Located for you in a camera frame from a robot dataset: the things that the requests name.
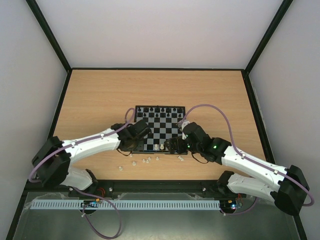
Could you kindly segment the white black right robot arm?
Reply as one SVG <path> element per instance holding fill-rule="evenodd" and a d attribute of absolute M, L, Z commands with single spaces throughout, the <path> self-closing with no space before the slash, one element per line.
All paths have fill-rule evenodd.
<path fill-rule="evenodd" d="M 164 142 L 171 154 L 199 154 L 208 162 L 246 174 L 242 176 L 224 171 L 216 182 L 216 189 L 222 195 L 250 195 L 273 203 L 288 215 L 297 216 L 300 213 L 310 189 L 300 168 L 294 165 L 287 168 L 252 156 L 225 139 L 210 137 L 194 122 L 183 122 L 181 129 L 181 136 Z"/>

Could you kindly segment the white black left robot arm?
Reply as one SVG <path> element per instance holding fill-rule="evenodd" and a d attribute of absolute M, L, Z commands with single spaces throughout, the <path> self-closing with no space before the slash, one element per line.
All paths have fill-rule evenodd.
<path fill-rule="evenodd" d="M 74 163 L 105 151 L 133 152 L 151 133 L 144 120 L 132 123 L 116 123 L 110 128 L 83 138 L 60 140 L 50 137 L 32 159 L 31 183 L 44 188 L 59 185 L 87 191 L 94 188 L 97 180 L 88 169 L 74 167 Z"/>

